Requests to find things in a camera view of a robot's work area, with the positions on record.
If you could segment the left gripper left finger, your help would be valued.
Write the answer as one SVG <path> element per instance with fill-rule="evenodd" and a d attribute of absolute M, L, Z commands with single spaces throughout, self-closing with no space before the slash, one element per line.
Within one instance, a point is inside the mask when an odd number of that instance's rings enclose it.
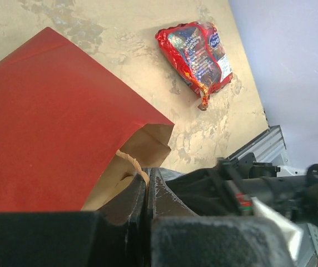
<path fill-rule="evenodd" d="M 140 175 L 95 211 L 0 213 L 0 266 L 143 266 Z"/>

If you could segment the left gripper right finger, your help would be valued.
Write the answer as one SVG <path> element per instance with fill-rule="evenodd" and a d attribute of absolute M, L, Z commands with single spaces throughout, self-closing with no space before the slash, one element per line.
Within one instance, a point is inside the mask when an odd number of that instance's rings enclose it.
<path fill-rule="evenodd" d="M 198 216 L 166 185 L 170 171 L 150 171 L 152 266 L 293 266 L 284 236 L 255 216 Z"/>

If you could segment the red brown paper bag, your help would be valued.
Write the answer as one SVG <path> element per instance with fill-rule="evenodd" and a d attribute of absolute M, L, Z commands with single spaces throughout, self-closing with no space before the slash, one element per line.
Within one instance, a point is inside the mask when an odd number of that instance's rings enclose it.
<path fill-rule="evenodd" d="M 45 28 L 0 61 L 0 212 L 97 210 L 159 167 L 174 124 Z"/>

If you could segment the large red snack bag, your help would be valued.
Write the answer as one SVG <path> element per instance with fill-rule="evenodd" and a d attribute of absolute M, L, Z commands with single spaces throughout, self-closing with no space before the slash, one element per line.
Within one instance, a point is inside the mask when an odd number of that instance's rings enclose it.
<path fill-rule="evenodd" d="M 229 84 L 233 71 L 217 28 L 211 22 L 190 22 L 159 30 L 155 39 L 164 56 L 208 108 L 210 96 Z"/>

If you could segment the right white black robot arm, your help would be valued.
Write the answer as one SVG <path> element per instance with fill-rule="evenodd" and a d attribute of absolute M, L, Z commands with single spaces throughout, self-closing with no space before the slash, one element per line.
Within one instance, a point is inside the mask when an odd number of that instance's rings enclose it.
<path fill-rule="evenodd" d="M 163 170 L 168 187 L 199 215 L 226 215 L 242 208 L 233 195 L 256 198 L 255 209 L 264 217 L 276 212 L 299 224 L 302 236 L 296 252 L 298 266 L 318 266 L 307 223 L 318 227 L 318 164 L 306 174 L 293 173 L 287 166 L 244 160 L 220 160 L 213 168 L 187 174 Z"/>

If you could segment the aluminium frame rail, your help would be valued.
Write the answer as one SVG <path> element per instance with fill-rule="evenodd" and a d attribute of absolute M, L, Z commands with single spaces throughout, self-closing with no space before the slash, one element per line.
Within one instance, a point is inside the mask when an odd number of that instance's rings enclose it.
<path fill-rule="evenodd" d="M 280 125 L 269 126 L 247 144 L 227 157 L 242 164 L 269 162 L 274 166 L 290 166 L 290 157 Z"/>

